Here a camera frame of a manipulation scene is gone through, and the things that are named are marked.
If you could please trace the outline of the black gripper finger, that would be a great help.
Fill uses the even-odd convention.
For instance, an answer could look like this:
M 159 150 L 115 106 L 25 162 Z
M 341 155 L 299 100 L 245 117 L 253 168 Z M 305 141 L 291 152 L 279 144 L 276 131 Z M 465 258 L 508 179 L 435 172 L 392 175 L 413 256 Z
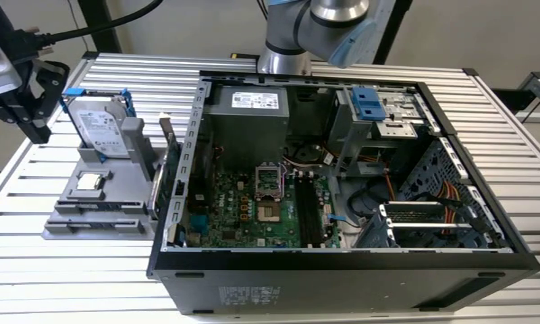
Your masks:
M 41 121 L 42 125 L 37 127 L 36 144 L 45 144 L 50 136 L 50 130 L 45 125 L 45 120 L 50 117 L 62 91 L 65 89 L 69 66 L 58 61 L 34 61 L 36 81 L 42 88 L 42 93 L 37 99 L 37 108 L 34 110 L 34 122 Z
M 25 134 L 26 138 L 37 143 L 36 126 L 28 111 L 21 106 L 9 106 L 0 98 L 0 120 L 8 124 L 14 124 Z

